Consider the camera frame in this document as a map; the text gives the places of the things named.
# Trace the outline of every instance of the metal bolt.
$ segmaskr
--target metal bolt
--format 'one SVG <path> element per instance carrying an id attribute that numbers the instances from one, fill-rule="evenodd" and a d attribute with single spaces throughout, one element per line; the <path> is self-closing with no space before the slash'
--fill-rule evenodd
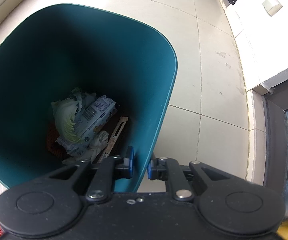
<path id="1" fill-rule="evenodd" d="M 94 199 L 97 199 L 97 198 L 101 198 L 101 197 L 104 197 L 104 193 L 103 191 L 101 190 L 92 190 L 89 195 L 88 195 L 90 198 L 94 198 Z"/>
<path id="2" fill-rule="evenodd" d="M 144 199 L 143 199 L 142 197 L 138 197 L 138 198 L 136 199 L 136 201 L 137 201 L 137 202 L 144 202 Z"/>
<path id="3" fill-rule="evenodd" d="M 176 196 L 179 198 L 188 198 L 192 195 L 192 192 L 187 189 L 180 189 L 176 191 Z"/>
<path id="4" fill-rule="evenodd" d="M 130 204 L 130 205 L 134 205 L 136 203 L 136 201 L 134 199 L 128 199 L 128 200 L 126 200 L 126 203 Z"/>

